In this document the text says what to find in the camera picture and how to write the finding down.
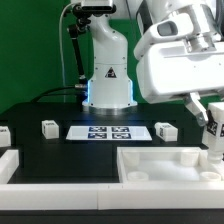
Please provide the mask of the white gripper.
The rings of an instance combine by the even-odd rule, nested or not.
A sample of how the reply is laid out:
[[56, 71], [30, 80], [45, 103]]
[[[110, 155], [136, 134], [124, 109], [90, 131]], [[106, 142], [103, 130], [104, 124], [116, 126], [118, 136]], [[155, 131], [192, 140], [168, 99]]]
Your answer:
[[224, 89], [224, 43], [215, 47], [215, 51], [189, 53], [182, 41], [153, 45], [136, 67], [142, 97], [160, 103], [186, 95], [185, 107], [199, 126], [205, 126], [208, 116], [200, 95]]

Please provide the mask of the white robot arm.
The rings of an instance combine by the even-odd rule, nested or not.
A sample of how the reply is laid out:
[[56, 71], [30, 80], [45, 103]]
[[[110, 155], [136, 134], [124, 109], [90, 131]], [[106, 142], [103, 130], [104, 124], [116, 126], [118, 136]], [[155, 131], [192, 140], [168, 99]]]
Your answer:
[[137, 106], [127, 75], [128, 42], [111, 19], [135, 18], [134, 48], [142, 97], [149, 103], [184, 100], [198, 123], [208, 123], [202, 96], [224, 90], [224, 0], [70, 0], [77, 30], [93, 39], [94, 73], [83, 107], [120, 114]]

